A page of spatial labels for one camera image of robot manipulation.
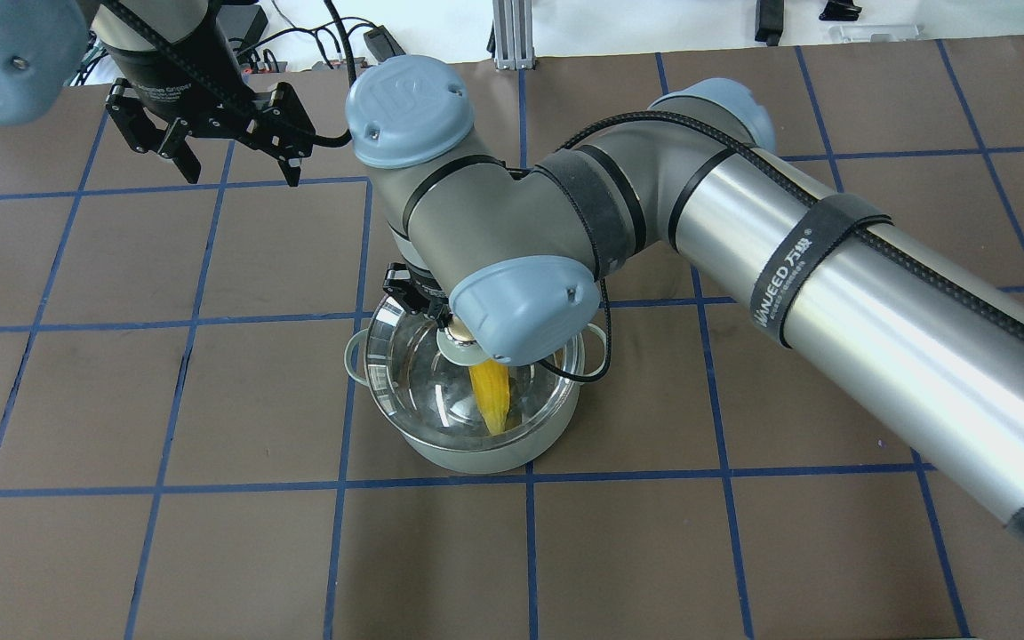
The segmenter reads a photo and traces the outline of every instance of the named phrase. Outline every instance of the wire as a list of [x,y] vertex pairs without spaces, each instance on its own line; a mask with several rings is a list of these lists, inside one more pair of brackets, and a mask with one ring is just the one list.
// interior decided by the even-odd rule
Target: wire
[[[327,6],[327,10],[330,11],[330,17],[334,20],[334,28],[338,30],[338,39],[342,41],[342,52],[346,53],[346,78],[350,81],[350,86],[353,86],[353,81],[357,80],[357,72],[353,70],[353,49],[350,49],[350,34],[346,33],[346,26],[342,24],[342,16],[338,15],[338,9],[334,7],[334,1],[322,0],[322,2]],[[347,138],[349,138],[349,131],[346,132]]]
[[267,66],[268,72],[280,73],[280,58],[271,53],[271,49],[263,49],[263,65]]
[[606,279],[601,279],[598,281],[598,291],[603,293],[603,321],[606,325],[606,340],[603,340],[603,365],[598,369],[598,373],[592,376],[582,376],[581,374],[572,374],[570,372],[564,372],[563,369],[557,368],[556,365],[552,365],[552,361],[545,357],[543,360],[539,360],[537,365],[541,368],[548,370],[552,374],[561,378],[566,378],[566,380],[580,382],[580,384],[589,385],[591,382],[598,382],[603,379],[603,376],[610,371],[610,297],[606,294]]
[[[625,125],[625,123],[629,122],[670,122],[672,125],[685,126],[687,129],[692,129],[706,135],[708,138],[714,138],[715,141],[728,146],[728,148],[734,151],[737,155],[739,155],[739,157],[746,159],[749,163],[756,166],[758,170],[767,175],[768,178],[771,178],[773,182],[777,183],[777,185],[783,187],[783,189],[788,191],[795,199],[799,200],[801,204],[804,204],[804,206],[812,206],[812,204],[816,203],[816,199],[806,191],[804,187],[797,185],[796,182],[793,182],[792,178],[788,178],[787,175],[781,173],[781,171],[777,170],[775,166],[765,162],[765,159],[759,157],[756,153],[753,153],[753,150],[749,145],[744,144],[744,142],[737,140],[732,135],[718,129],[718,127],[714,125],[708,125],[702,121],[685,117],[685,115],[682,114],[671,112],[631,112],[618,114],[614,117],[605,118],[604,120],[593,123],[593,125],[585,126],[584,129],[572,135],[571,138],[568,138],[568,141],[563,142],[563,144],[560,145],[560,150],[572,148],[572,146],[586,140],[586,138],[589,138],[590,135],[598,133],[604,129],[609,129],[612,126]],[[584,224],[584,229],[587,231],[587,239],[589,239],[590,243],[592,243],[592,252],[595,254],[597,262],[598,251],[595,246],[595,241],[592,239],[592,232],[589,227],[587,227],[587,222],[584,221],[582,216],[580,221]],[[603,368],[600,372],[598,372],[598,374],[594,374],[594,376],[581,376],[580,374],[569,374],[568,372],[563,372],[561,369],[554,368],[551,361],[546,359],[540,360],[542,368],[548,369],[549,372],[556,374],[556,376],[566,378],[566,380],[569,381],[582,382],[583,384],[601,380],[601,378],[606,375],[606,372],[610,369],[610,298],[608,293],[606,293],[605,279],[600,280],[600,289],[603,293],[603,315],[606,319],[606,341],[605,353],[603,355]]]
[[[345,130],[345,132],[337,138],[327,138],[324,137],[324,135],[317,135],[312,131],[301,129],[299,126],[290,125],[290,123],[282,121],[279,118],[273,118],[266,112],[256,109],[256,105],[252,104],[252,102],[241,101],[239,96],[236,96],[236,94],[225,90],[223,86],[219,85],[219,82],[212,80],[208,74],[197,68],[191,60],[188,60],[187,57],[178,53],[171,42],[168,42],[165,37],[160,36],[155,29],[146,24],[145,20],[141,19],[141,16],[138,16],[137,13],[131,11],[131,9],[126,7],[125,4],[122,4],[121,0],[100,1],[101,4],[104,4],[106,9],[110,9],[110,11],[113,12],[113,15],[118,16],[118,19],[121,19],[123,24],[129,26],[129,28],[137,33],[138,36],[142,37],[146,42],[150,42],[150,44],[153,44],[153,47],[162,53],[164,57],[167,57],[168,61],[171,61],[172,65],[176,65],[181,71],[183,71],[183,73],[187,74],[188,78],[191,78],[196,84],[199,84],[200,86],[203,86],[204,89],[207,89],[208,92],[212,93],[212,95],[218,98],[220,102],[223,102],[225,109],[230,110],[232,113],[236,113],[243,118],[251,118],[252,120],[263,123],[263,125],[272,127],[272,129],[278,131],[280,135],[292,135],[292,137],[304,138],[310,143],[319,146],[331,146],[331,148],[334,148],[335,146],[345,145],[346,142],[350,141],[349,130]],[[327,4],[329,4],[330,7],[334,6],[330,0],[327,0]],[[346,54],[347,57],[349,57],[349,49],[347,49]],[[353,84],[353,66],[349,66],[349,80],[350,84]]]
[[273,8],[275,8],[275,12],[280,13],[281,17],[284,17],[284,22],[286,22],[286,24],[295,26],[295,28],[297,28],[298,25],[297,24],[293,24],[292,19],[290,19],[290,17],[287,16],[287,13],[285,13],[284,10],[282,10],[280,8],[280,3],[278,3],[276,0],[271,0],[271,6]]

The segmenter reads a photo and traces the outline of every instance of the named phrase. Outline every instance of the end effector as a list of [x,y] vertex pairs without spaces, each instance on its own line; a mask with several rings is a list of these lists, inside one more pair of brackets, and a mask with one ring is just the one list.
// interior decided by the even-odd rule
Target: end effector
[[[130,150],[158,154],[195,183],[200,162],[187,138],[232,138],[275,159],[287,183],[297,185],[300,163],[314,145],[343,145],[349,137],[315,135],[286,82],[263,93],[249,89],[219,31],[217,5],[49,0],[32,7],[0,0],[0,125],[20,125],[50,109],[81,61],[92,24],[125,76],[111,88],[105,110]],[[130,22],[134,17],[141,29]]]

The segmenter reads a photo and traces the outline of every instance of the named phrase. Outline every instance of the black cable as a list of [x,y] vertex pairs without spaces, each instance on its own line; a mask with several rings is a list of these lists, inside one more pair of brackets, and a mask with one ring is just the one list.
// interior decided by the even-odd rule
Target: black cable
[[[327,5],[330,17],[334,20],[334,28],[338,30],[338,39],[342,41],[342,53],[346,54],[346,78],[350,81],[350,86],[353,86],[353,81],[357,80],[357,73],[353,70],[353,49],[350,48],[350,34],[346,32],[346,26],[342,24],[342,16],[338,15],[338,9],[334,7],[334,1],[322,0],[322,2]],[[349,138],[349,131],[346,132],[347,138]]]
[[98,56],[93,57],[89,61],[86,61],[85,65],[81,66],[81,68],[78,68],[78,75],[74,78],[74,85],[75,86],[85,85],[85,81],[89,80],[90,74],[93,73],[93,70],[97,69],[98,62],[100,62],[102,59],[109,56],[109,54],[110,54],[109,51],[101,51],[101,53],[98,54]]
[[[625,123],[629,122],[670,122],[673,125],[685,126],[687,129],[692,129],[698,133],[702,133],[703,135],[707,135],[708,138],[714,138],[716,142],[728,146],[728,148],[734,151],[737,155],[739,155],[739,157],[746,159],[746,161],[751,162],[753,166],[756,166],[757,169],[767,175],[767,177],[772,178],[772,181],[776,182],[777,185],[784,187],[786,191],[792,194],[792,196],[799,200],[799,202],[805,204],[805,206],[812,206],[812,204],[816,203],[816,199],[813,198],[811,194],[806,191],[804,187],[797,185],[796,182],[792,181],[792,178],[788,178],[787,175],[781,173],[781,171],[777,170],[775,166],[765,162],[765,159],[753,153],[753,150],[749,145],[744,144],[744,142],[737,140],[732,135],[718,129],[718,127],[714,125],[708,125],[702,121],[685,117],[685,115],[682,114],[671,112],[631,112],[618,114],[614,117],[598,121],[593,125],[585,126],[584,129],[572,135],[571,138],[568,138],[568,141],[560,145],[560,150],[572,148],[572,146],[584,141],[586,138],[589,138],[590,135],[598,133],[604,129],[609,129],[612,126],[625,125]],[[587,223],[583,218],[581,218],[581,222],[583,222],[586,230]],[[589,239],[592,237],[590,230],[587,230],[587,237],[589,237]],[[594,240],[592,240],[592,252],[596,252]],[[603,356],[603,369],[601,372],[595,374],[595,376],[568,374],[563,372],[563,370],[554,368],[554,366],[549,364],[546,359],[540,360],[542,368],[548,369],[549,372],[556,374],[556,376],[566,378],[566,380],[569,381],[582,382],[583,384],[601,380],[601,378],[606,375],[606,372],[608,372],[610,368],[610,298],[608,293],[606,293],[605,280],[600,280],[600,287],[603,293],[603,315],[606,319],[605,354]]]
[[883,240],[871,231],[857,231],[856,236],[861,243],[872,248],[879,255],[892,260],[898,266],[905,268],[908,272],[918,276],[919,280],[923,280],[924,283],[931,285],[931,287],[939,289],[939,291],[954,299],[955,302],[971,309],[976,314],[985,317],[985,319],[990,321],[1000,331],[1007,332],[1024,343],[1024,324],[1018,319],[1014,319],[1014,317],[1002,311],[1002,309],[981,299],[973,292],[959,287],[958,284],[947,279],[942,272],[935,271],[934,268],[920,262],[913,256],[906,254],[906,252],[903,252],[895,245],[887,242],[887,240]]
[[561,378],[566,378],[566,380],[580,382],[580,384],[590,384],[591,382],[598,382],[603,379],[603,376],[610,371],[610,298],[606,294],[606,279],[601,279],[598,281],[598,291],[603,293],[603,319],[606,325],[606,340],[603,340],[603,364],[597,374],[592,376],[582,376],[581,374],[572,374],[570,372],[564,372],[563,369],[557,368],[556,365],[552,365],[548,357],[544,357],[543,360],[539,360],[537,365],[541,368],[548,370],[552,374]]
[[284,17],[284,22],[286,22],[286,24],[295,26],[295,28],[297,28],[298,25],[293,24],[292,19],[290,19],[290,17],[287,16],[287,13],[285,13],[284,10],[280,8],[280,3],[278,3],[278,0],[271,0],[271,6],[275,8],[275,12],[280,13],[281,17]]
[[[160,36],[160,34],[153,29],[145,20],[142,20],[137,13],[131,11],[129,7],[121,3],[121,0],[100,0],[101,4],[104,5],[106,9],[113,12],[113,15],[118,16],[123,24],[129,26],[138,36],[142,37],[146,42],[153,44],[164,57],[167,57],[168,61],[172,65],[176,65],[183,73],[186,73],[188,78],[191,78],[199,84],[207,89],[208,92],[212,93],[213,96],[223,102],[225,109],[234,112],[243,118],[251,118],[252,120],[263,122],[264,125],[272,127],[280,135],[290,135],[290,137],[304,138],[310,141],[310,143],[319,146],[342,146],[346,142],[350,141],[350,132],[346,130],[344,133],[339,135],[337,138],[327,138],[324,135],[317,135],[305,129],[300,129],[300,127],[295,125],[290,125],[290,123],[280,120],[279,118],[269,117],[267,113],[256,109],[255,104],[251,102],[240,102],[240,99],[231,94],[230,91],[225,90],[223,86],[219,85],[219,82],[212,80],[208,77],[208,74],[204,73],[202,70],[197,69],[196,65],[188,60],[187,57],[181,56],[171,42],[168,42],[165,37]],[[333,7],[333,3],[327,0],[327,3]],[[353,67],[350,69],[350,84],[353,84]]]
[[280,58],[271,53],[271,49],[263,49],[263,65],[267,66],[269,72],[280,73]]
[[728,146],[738,155],[738,157],[746,159],[749,164],[757,167],[767,178],[772,179],[776,182],[781,189],[784,189],[793,198],[797,199],[797,202],[802,204],[802,206],[810,207],[816,204],[816,198],[813,198],[811,194],[805,190],[804,186],[798,185],[798,183],[793,182],[792,178],[787,175],[781,173],[777,167],[772,166],[765,161],[765,159],[759,157],[759,155],[753,153],[753,150],[744,142],[737,140],[732,135],[718,129],[714,125],[708,125],[707,123],[694,120],[694,118],[685,117],[682,114],[676,114],[671,112],[631,112],[625,114],[618,114],[614,117],[605,118],[604,120],[598,121],[593,125],[584,127],[580,132],[572,135],[568,141],[564,142],[560,146],[561,150],[569,150],[578,143],[589,138],[590,135],[598,133],[601,130],[609,129],[611,126],[623,125],[627,122],[670,122],[672,125],[685,126],[687,129],[692,129],[700,134],[706,135],[708,138]]

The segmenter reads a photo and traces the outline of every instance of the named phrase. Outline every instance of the silver arm segment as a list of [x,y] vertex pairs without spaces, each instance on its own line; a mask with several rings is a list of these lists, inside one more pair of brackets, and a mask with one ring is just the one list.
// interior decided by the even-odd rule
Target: silver arm segment
[[[597,295],[596,304],[586,299],[587,274],[616,270],[651,239],[670,243],[749,304],[773,254],[810,211],[763,167],[791,178],[810,200],[834,195],[768,151],[755,150],[759,159],[751,162],[727,143],[666,122],[614,126],[513,179],[472,131],[471,105],[463,111],[437,97],[440,84],[460,90],[460,79],[429,57],[394,60],[403,57],[368,72],[350,94],[354,153],[371,167],[402,252],[420,256],[484,351],[512,364],[573,335],[597,307]],[[707,91],[687,90],[654,109],[749,144],[768,142],[760,114],[726,91]],[[427,126],[411,131],[418,112],[455,124],[435,134]],[[456,140],[446,151],[412,153],[444,135]],[[391,155],[387,140],[406,141],[406,158]],[[834,202],[861,214],[871,208],[857,199]],[[585,273],[516,274],[540,259],[567,260]],[[886,223],[843,237],[809,268],[783,316],[781,340],[1024,542],[1024,307]],[[562,300],[573,289],[584,297]],[[994,316],[983,305],[992,305]],[[509,314],[512,321],[500,322]],[[509,333],[516,340],[505,340]],[[499,353],[495,344],[513,351]]]

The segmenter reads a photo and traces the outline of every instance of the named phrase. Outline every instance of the corn cob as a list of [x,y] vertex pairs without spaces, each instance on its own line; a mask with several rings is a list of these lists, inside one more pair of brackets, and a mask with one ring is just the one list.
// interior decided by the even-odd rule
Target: corn cob
[[500,361],[487,359],[468,368],[476,408],[484,418],[488,434],[504,433],[509,414],[509,371]]

